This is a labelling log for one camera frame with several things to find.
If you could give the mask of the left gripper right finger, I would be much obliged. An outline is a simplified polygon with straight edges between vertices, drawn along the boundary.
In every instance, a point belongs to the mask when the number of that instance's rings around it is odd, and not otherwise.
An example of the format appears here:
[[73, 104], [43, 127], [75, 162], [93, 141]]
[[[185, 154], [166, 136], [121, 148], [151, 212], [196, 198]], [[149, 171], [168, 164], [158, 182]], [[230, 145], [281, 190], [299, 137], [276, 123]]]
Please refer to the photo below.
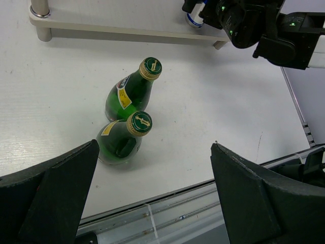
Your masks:
[[260, 165], [211, 146], [230, 243], [324, 243], [324, 145]]

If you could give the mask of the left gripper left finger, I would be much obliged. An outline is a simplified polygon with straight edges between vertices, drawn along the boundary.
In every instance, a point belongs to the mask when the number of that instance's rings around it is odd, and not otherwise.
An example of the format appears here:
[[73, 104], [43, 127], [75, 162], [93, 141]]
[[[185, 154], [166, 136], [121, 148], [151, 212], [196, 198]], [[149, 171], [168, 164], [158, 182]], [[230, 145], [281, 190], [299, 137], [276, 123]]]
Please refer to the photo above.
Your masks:
[[1, 176], [1, 243], [74, 243], [98, 155], [93, 139]]

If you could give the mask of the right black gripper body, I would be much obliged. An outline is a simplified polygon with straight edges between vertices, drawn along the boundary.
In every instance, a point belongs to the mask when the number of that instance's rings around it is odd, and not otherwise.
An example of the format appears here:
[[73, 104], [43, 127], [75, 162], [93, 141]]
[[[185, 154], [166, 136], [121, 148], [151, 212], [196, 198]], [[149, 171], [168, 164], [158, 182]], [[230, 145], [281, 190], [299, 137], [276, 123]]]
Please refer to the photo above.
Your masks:
[[229, 1], [196, 1], [185, 0], [182, 5], [182, 11], [191, 13], [194, 6], [199, 2], [205, 2], [205, 7], [199, 14], [203, 18], [203, 25], [209, 25], [216, 29], [226, 29], [226, 25], [222, 22], [222, 12], [229, 7]]

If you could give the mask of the silver energy can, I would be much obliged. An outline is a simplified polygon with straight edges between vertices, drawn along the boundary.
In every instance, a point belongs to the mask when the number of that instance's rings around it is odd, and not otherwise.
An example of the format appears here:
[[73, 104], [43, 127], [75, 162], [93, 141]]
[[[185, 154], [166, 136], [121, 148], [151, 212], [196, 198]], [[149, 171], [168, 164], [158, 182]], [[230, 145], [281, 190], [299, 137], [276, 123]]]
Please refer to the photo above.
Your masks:
[[203, 8], [205, 7], [205, 2], [197, 3], [191, 13], [186, 13], [185, 20], [193, 28], [201, 28], [203, 25], [203, 18], [199, 16]]

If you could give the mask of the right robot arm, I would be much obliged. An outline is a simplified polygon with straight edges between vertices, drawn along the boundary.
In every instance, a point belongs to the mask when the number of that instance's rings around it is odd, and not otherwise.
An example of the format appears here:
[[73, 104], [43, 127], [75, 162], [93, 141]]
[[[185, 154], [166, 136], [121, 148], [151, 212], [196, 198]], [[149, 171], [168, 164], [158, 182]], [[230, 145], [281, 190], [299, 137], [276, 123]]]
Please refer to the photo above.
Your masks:
[[224, 30], [239, 49], [256, 46], [253, 58], [293, 69], [324, 68], [324, 13], [280, 12], [284, 1], [184, 1], [189, 25]]

